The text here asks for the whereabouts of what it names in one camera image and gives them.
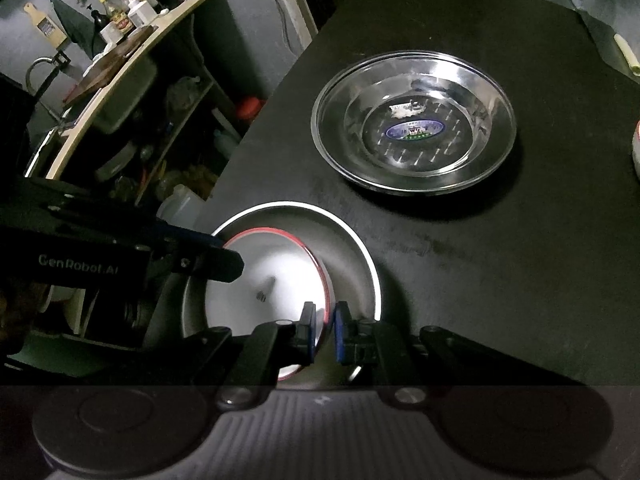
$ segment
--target wooden countertop edge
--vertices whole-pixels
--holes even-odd
[[[159,41],[161,41],[162,38],[164,38],[169,31],[175,27],[175,25],[180,23],[186,16],[205,1],[206,0],[187,0],[168,14],[159,16],[158,19],[153,22],[153,25],[157,27],[154,33],[132,54],[131,58],[125,63],[122,69],[120,69],[113,80],[107,86],[98,91],[95,98],[89,102],[88,107],[82,113],[78,124],[65,132],[66,141],[56,155],[49,171],[47,171],[46,178],[53,180],[60,178],[67,163],[69,162],[69,159],[71,158],[71,155],[73,155],[76,147],[82,140],[82,137],[84,137],[84,134],[94,121],[95,116],[100,112],[107,99],[119,85],[120,81],[124,78],[127,72],[133,68],[140,57],[144,56],[150,49],[158,44]]]

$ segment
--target metal bolt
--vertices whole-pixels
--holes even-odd
[[[241,406],[254,398],[251,390],[244,386],[228,386],[220,393],[220,400],[228,406]]]
[[[420,404],[427,398],[427,394],[420,388],[408,386],[396,390],[394,397],[402,404]]]

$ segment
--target oval blue label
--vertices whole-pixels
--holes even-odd
[[[408,121],[389,128],[386,136],[393,140],[419,140],[433,137],[442,130],[444,130],[444,124],[440,121]]]

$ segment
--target ribbed gray surface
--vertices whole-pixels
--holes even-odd
[[[72,480],[57,472],[49,480]],[[426,416],[375,392],[274,391],[226,413],[190,456],[145,480],[507,479],[453,452]],[[591,479],[584,472],[565,478]]]

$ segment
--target black table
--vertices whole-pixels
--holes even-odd
[[[507,92],[518,138],[503,166],[449,196],[347,183],[310,114],[339,70],[399,49],[459,56]],[[640,384],[640,86],[599,58],[578,14],[541,0],[346,0],[269,99],[197,228],[250,206],[319,205],[360,235],[383,318],[436,324],[589,384]]]

